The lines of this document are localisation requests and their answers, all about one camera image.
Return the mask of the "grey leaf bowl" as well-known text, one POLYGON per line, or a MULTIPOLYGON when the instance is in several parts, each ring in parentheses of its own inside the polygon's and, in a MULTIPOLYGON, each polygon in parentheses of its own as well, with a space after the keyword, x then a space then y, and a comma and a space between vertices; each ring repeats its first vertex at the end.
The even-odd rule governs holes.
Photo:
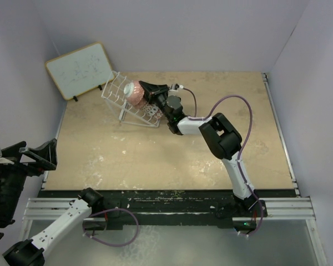
POLYGON ((144 98, 142 98, 142 99, 140 100, 140 102, 138 102, 136 105, 134 105, 134 107, 135 107, 136 109, 140 110, 140 109, 142 109, 147 103, 148 103, 148 102, 147 102, 144 98))
POLYGON ((131 81, 124 87, 124 96, 126 101, 133 106, 136 106, 144 96, 144 89, 138 81, 131 81))

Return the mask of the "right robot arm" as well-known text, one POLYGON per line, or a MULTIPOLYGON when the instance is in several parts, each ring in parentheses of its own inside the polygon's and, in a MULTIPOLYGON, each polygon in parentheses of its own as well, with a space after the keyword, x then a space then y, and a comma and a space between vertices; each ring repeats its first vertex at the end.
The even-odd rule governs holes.
POLYGON ((236 212, 242 217, 248 217, 255 211, 255 204, 258 204, 260 214, 264 214, 263 204, 248 178, 242 159, 253 125, 253 112, 249 102, 240 95, 227 95, 216 102, 206 117, 191 117, 184 113, 181 98, 169 94, 170 91, 181 88, 180 85, 169 87, 144 81, 138 81, 138 84, 144 90, 144 99, 162 111, 173 134, 201 135, 210 152, 222 161, 233 186, 236 212), (248 107, 250 121, 244 140, 225 115, 213 114, 222 101, 230 98, 241 99, 248 107))

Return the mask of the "red patterned bowl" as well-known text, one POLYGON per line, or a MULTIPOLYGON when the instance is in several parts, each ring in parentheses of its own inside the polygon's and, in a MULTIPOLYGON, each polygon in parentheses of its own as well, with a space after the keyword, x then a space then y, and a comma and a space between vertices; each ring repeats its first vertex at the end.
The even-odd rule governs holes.
POLYGON ((154 117, 156 119, 161 119, 163 117, 163 113, 161 111, 157 111, 155 114, 154 114, 154 117))

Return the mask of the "white wire dish rack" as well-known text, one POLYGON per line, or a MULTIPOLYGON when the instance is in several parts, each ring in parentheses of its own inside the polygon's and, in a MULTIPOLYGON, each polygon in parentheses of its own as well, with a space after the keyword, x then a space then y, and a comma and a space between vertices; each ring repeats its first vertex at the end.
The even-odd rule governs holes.
POLYGON ((112 71, 108 81, 101 88, 102 99, 121 123, 151 128, 159 127, 160 119, 145 114, 127 102, 123 89, 130 82, 131 80, 121 75, 120 72, 112 71))

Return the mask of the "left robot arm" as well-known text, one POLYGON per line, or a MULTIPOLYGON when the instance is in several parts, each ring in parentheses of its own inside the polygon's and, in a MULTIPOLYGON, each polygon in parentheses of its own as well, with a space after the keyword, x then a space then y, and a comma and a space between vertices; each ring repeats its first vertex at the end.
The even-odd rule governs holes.
MULTIPOLYGON (((55 138, 36 148, 28 147, 25 141, 5 149, 0 147, 0 228, 15 222, 17 210, 22 208, 21 194, 27 177, 56 170, 56 149, 55 138)), ((73 227, 88 216, 98 217, 102 212, 103 196, 92 188, 82 190, 47 228, 0 252, 0 265, 43 265, 52 249, 73 227)))

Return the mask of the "brown patterned bowl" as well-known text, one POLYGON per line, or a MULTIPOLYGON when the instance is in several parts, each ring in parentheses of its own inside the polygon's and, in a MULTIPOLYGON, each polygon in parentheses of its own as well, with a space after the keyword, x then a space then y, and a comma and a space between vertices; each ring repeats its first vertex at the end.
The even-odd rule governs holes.
POLYGON ((149 116, 153 116, 156 113, 156 109, 154 108, 154 105, 146 104, 142 110, 144 113, 146 113, 149 116))

